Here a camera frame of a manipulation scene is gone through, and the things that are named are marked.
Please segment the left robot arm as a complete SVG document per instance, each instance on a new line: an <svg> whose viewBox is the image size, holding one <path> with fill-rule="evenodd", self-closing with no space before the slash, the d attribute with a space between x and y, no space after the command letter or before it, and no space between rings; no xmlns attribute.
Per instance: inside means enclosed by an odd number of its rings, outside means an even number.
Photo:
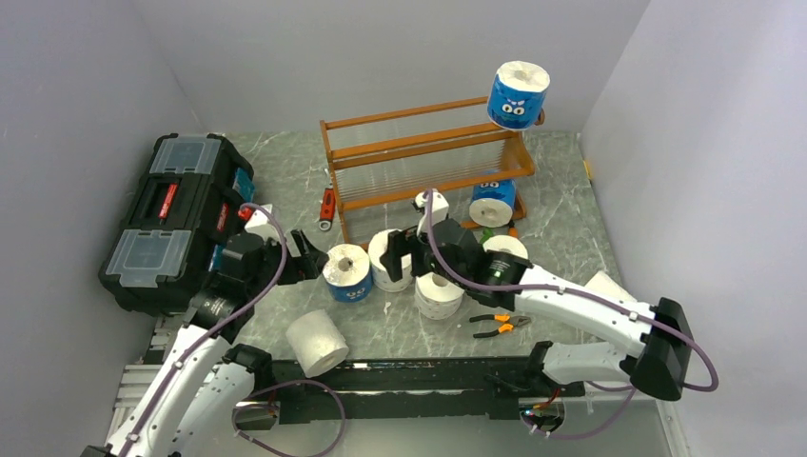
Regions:
<svg viewBox="0 0 807 457"><path fill-rule="evenodd" d="M270 289L321 275L327 253L299 229L291 236L296 256L283 237L242 232L229 238L145 395L105 444L89 445L83 455L187 456L206 414L268 395L276 382L271 355L235 339Z"/></svg>

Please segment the blue paper roll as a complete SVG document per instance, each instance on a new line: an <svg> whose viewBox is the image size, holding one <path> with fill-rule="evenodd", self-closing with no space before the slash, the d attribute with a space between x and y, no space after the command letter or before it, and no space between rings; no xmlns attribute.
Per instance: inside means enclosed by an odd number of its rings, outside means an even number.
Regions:
<svg viewBox="0 0 807 457"><path fill-rule="evenodd" d="M550 75L541 66L509 61L496 71L487 101L491 122L512 131L529 129L539 121Z"/></svg>
<svg viewBox="0 0 807 457"><path fill-rule="evenodd" d="M485 228L505 226L514 214L516 189L513 179L474 186L468 208L471 220Z"/></svg>
<svg viewBox="0 0 807 457"><path fill-rule="evenodd" d="M373 288L371 263L367 252L358 245L340 244L328 252L322 275L331 296L340 303L357 303Z"/></svg>

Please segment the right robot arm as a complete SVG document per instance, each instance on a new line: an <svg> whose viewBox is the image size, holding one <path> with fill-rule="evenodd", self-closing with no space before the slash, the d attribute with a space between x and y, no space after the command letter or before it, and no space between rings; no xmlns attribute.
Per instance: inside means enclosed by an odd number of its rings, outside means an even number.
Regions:
<svg viewBox="0 0 807 457"><path fill-rule="evenodd" d="M682 305L662 297L650 305L585 288L531 263L516 240L481 244L456 221L430 233L394 229L380 260L389 276L434 273L483 306L548 317L598 337L594 344L537 343L524 382L537 395L588 381L624 381L644 394L677 401L686 382L694 338Z"/></svg>

